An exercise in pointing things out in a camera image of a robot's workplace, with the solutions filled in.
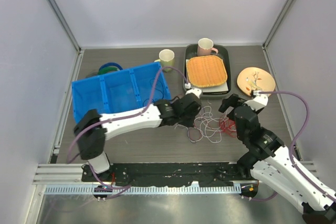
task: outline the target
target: red string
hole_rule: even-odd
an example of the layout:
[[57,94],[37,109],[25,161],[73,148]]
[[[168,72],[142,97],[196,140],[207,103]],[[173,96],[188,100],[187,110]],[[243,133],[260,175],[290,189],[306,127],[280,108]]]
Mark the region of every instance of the red string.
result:
[[236,124],[230,119],[225,119],[226,115],[222,115],[219,119],[219,127],[222,132],[228,134],[230,137],[237,137]]
[[111,182],[111,186],[113,186],[113,183],[115,182],[115,176],[114,173],[112,173],[112,182]]

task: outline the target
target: plate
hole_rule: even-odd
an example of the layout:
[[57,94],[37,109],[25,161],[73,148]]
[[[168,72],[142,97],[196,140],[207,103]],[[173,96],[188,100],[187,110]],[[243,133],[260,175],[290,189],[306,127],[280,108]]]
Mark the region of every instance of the plate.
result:
[[238,87],[247,95],[252,90],[274,91],[275,80],[269,72],[261,68],[245,68],[237,78]]

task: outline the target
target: blue tape roll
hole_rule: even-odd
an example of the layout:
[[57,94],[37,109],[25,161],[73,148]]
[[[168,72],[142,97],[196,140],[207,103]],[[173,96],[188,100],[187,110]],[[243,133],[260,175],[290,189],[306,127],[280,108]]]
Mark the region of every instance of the blue tape roll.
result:
[[109,62],[109,63],[105,63],[103,66],[101,66],[101,67],[99,68],[99,71],[100,71],[101,69],[105,68],[105,67],[111,67],[111,66],[117,67],[117,68],[119,68],[119,70],[122,70],[122,67],[121,67],[119,64],[117,64],[117,63],[115,63],[115,62]]

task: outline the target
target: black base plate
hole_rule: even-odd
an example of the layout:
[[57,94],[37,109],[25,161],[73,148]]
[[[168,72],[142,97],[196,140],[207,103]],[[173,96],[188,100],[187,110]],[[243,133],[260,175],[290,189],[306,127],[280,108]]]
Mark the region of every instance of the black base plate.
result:
[[[90,167],[83,165],[83,182],[95,182]],[[114,173],[117,186],[139,187],[181,187],[198,181],[200,187],[231,186],[235,180],[254,180],[243,178],[236,164],[229,163],[120,163],[98,175],[107,184],[112,182]]]

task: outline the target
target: white cable connector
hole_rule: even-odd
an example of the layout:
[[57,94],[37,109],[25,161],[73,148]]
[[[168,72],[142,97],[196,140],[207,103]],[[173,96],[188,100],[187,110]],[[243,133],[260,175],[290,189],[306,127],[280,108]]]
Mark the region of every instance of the white cable connector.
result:
[[202,94],[202,91],[201,89],[189,89],[187,90],[187,92],[185,92],[185,94],[190,94],[190,93],[193,93],[195,94],[198,98],[201,97],[201,94]]
[[191,89],[191,83],[189,82],[189,83],[185,83],[184,84],[184,87],[186,88],[186,89]]
[[253,90],[252,95],[261,95],[259,92],[262,92],[262,90]]
[[254,111],[264,108],[268,103],[268,96],[266,94],[259,94],[259,92],[260,91],[258,91],[258,94],[255,95],[253,99],[244,102],[244,104],[248,105]]

